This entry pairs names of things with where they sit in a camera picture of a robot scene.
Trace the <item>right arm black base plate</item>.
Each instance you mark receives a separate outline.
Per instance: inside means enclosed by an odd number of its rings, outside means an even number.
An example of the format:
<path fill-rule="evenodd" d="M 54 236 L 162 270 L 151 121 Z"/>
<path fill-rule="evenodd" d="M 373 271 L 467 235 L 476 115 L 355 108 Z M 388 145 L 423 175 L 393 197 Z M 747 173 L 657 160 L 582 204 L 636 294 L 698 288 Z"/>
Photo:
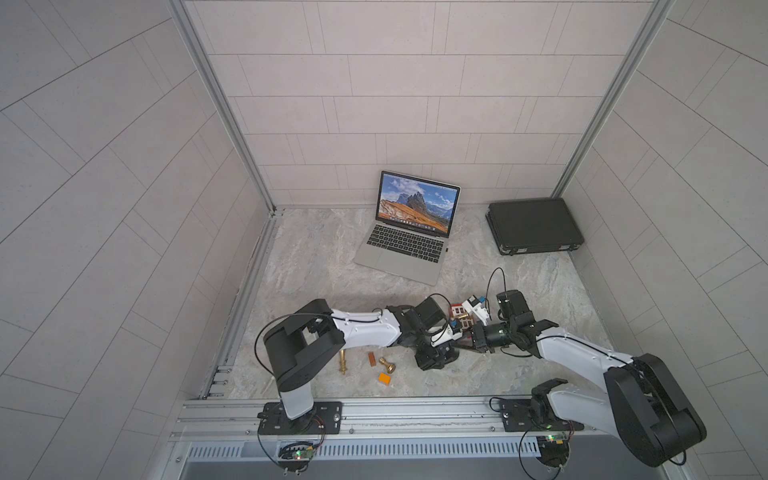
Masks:
<path fill-rule="evenodd" d="M 492 397 L 489 407 L 501 416 L 506 432 L 524 432 L 528 429 L 534 432 L 583 431 L 583 424 L 557 417 L 548 400 L 547 395 L 555 387 L 567 383 L 567 380 L 561 378 L 548 380 L 534 387 L 529 398 Z"/>

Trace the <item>silver laptop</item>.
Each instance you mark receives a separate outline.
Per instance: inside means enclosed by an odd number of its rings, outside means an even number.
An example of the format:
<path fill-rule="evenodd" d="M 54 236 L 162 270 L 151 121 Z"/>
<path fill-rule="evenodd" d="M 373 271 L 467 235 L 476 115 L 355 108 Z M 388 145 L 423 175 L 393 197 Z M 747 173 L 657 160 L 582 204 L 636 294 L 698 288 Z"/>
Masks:
<path fill-rule="evenodd" d="M 354 263 L 436 285 L 460 193 L 456 185 L 382 171 L 374 223 Z"/>

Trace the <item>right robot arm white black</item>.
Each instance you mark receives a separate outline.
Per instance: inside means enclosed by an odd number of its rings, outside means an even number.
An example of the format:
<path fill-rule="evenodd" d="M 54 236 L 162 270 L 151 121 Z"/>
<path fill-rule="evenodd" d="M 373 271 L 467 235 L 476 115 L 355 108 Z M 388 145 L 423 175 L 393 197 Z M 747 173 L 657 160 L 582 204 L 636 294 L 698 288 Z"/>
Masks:
<path fill-rule="evenodd" d="M 531 357 L 564 366 L 596 386 L 584 392 L 562 378 L 534 387 L 526 408 L 510 400 L 501 414 L 543 431 L 556 425 L 572 431 L 593 427 L 622 441 L 640 462 L 658 467 L 686 455 L 707 437 L 704 421 L 662 359 L 632 356 L 568 333 L 550 320 L 537 320 L 518 290 L 498 295 L 499 320 L 474 324 L 464 348 L 494 353 L 510 345 Z"/>

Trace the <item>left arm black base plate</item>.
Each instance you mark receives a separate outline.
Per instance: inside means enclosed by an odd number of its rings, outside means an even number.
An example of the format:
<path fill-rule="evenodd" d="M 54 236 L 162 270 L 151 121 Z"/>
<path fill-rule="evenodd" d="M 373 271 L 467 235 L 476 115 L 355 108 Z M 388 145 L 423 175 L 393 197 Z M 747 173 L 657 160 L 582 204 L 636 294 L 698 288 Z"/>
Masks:
<path fill-rule="evenodd" d="M 268 402 L 257 415 L 259 435 L 335 435 L 340 432 L 343 403 L 316 402 L 305 414 L 290 419 L 281 402 Z"/>

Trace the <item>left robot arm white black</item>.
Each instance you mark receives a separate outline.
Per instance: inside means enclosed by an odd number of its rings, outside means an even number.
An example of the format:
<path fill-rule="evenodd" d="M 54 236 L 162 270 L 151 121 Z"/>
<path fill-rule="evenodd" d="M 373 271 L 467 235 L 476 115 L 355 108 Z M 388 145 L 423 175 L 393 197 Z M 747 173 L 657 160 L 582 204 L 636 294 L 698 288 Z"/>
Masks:
<path fill-rule="evenodd" d="M 401 346 L 415 352 L 417 366 L 441 369 L 458 358 L 462 337 L 431 297 L 416 306 L 387 306 L 368 313 L 333 309 L 316 299 L 280 319 L 263 335 L 283 416 L 290 421 L 314 409 L 310 382 L 339 352 L 361 347 Z"/>

